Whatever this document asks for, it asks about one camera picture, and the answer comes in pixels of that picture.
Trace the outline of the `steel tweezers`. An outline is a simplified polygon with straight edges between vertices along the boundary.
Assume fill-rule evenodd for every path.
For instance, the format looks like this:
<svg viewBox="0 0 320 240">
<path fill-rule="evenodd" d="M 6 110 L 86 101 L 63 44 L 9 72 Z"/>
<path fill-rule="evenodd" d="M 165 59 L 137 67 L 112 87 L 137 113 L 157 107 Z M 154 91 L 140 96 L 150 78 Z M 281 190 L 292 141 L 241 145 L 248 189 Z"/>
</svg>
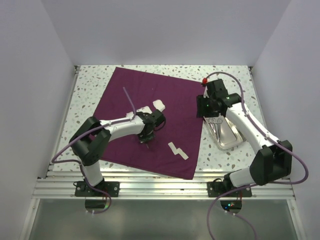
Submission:
<svg viewBox="0 0 320 240">
<path fill-rule="evenodd" d="M 213 119 L 213 125 L 214 125 L 214 129 L 215 129 L 215 135 L 216 135 L 216 139 L 217 139 L 217 141 L 219 141 L 220 140 L 220 135 L 221 135 L 221 133 L 220 133 L 220 125 L 221 125 L 221 123 L 220 123 L 220 119 L 219 118 L 214 118 Z"/>
</svg>

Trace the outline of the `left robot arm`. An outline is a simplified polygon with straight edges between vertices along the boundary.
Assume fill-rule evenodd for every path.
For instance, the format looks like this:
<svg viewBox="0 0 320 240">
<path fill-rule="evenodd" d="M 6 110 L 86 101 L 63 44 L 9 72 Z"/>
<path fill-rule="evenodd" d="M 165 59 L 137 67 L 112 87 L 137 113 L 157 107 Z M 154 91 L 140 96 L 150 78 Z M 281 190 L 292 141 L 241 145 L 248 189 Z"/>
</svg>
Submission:
<svg viewBox="0 0 320 240">
<path fill-rule="evenodd" d="M 87 192 L 95 197 L 103 193 L 104 177 L 99 160 L 109 142 L 136 135 L 140 143 L 147 143 L 155 137 L 155 131 L 162 129 L 165 124 L 166 117 L 157 109 L 152 113 L 138 111 L 132 116 L 111 121 L 89 117 L 69 141 L 73 153 L 80 159 Z"/>
</svg>

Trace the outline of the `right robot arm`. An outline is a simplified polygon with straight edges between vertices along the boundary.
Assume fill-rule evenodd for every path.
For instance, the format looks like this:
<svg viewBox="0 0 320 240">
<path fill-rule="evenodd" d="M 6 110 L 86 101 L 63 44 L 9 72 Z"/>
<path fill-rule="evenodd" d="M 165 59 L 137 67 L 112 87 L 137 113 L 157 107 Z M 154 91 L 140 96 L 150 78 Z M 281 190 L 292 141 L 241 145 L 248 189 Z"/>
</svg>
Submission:
<svg viewBox="0 0 320 240">
<path fill-rule="evenodd" d="M 217 145 L 226 150 L 246 140 L 255 154 L 248 167 L 226 174 L 220 189 L 232 197 L 242 186 L 263 186 L 290 175 L 292 144 L 268 132 L 242 104 L 240 95 L 228 92 L 222 79 L 204 78 L 202 86 L 205 90 L 196 97 L 196 116 L 204 120 Z"/>
</svg>

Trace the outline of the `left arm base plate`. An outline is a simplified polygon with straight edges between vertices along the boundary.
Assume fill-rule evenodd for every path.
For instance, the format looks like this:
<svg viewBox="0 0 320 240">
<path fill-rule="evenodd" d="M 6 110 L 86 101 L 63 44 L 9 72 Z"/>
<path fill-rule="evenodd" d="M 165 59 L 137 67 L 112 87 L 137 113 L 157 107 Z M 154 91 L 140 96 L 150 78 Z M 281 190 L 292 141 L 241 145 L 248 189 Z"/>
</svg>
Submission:
<svg viewBox="0 0 320 240">
<path fill-rule="evenodd" d="M 76 197 L 118 197 L 120 183 L 118 181 L 102 181 L 98 185 L 90 187 L 85 181 L 76 181 L 74 195 Z"/>
</svg>

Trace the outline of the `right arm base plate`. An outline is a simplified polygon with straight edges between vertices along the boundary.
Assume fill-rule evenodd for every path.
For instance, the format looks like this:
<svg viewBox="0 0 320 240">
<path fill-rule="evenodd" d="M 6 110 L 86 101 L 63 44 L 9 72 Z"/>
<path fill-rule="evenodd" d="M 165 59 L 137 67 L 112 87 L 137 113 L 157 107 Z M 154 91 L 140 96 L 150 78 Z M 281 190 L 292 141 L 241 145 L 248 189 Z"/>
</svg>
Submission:
<svg viewBox="0 0 320 240">
<path fill-rule="evenodd" d="M 227 185 L 225 181 L 222 180 L 221 178 L 216 178 L 215 180 L 208 181 L 206 183 L 206 188 L 207 188 L 208 197 L 210 198 L 216 198 L 224 193 L 227 193 L 235 189 L 235 187 Z M 253 194 L 250 188 L 234 191 L 226 195 L 226 197 L 246 197 L 246 198 L 247 197 L 249 198 L 252 196 Z"/>
</svg>

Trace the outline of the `stainless steel tray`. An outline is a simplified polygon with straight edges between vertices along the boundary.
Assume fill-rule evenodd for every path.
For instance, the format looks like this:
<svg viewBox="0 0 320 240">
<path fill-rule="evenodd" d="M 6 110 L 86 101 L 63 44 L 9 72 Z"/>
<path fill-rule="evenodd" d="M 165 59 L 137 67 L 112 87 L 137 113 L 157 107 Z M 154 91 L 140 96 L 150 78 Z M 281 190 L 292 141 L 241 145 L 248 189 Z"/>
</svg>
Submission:
<svg viewBox="0 0 320 240">
<path fill-rule="evenodd" d="M 220 139 L 219 141 L 217 141 L 216 135 L 211 134 L 207 127 L 206 118 L 207 117 L 203 118 L 204 124 L 211 138 L 214 140 L 217 147 L 220 148 L 221 150 L 228 150 L 231 148 L 235 148 L 247 140 L 244 137 L 244 135 L 237 129 L 237 127 L 227 117 L 220 115 L 218 117 L 215 117 L 215 118 L 222 119 Z"/>
</svg>

